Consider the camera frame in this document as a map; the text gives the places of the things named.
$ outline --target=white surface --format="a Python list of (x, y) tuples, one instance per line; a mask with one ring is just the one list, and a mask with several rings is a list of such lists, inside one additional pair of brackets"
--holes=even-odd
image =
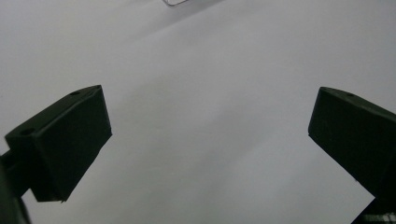
[[(396, 2), (0, 2), (0, 135), (102, 84), (114, 136), (35, 224), (348, 223), (373, 199), (307, 135), (318, 88), (396, 112)], [(7, 150), (0, 141), (2, 152)]]

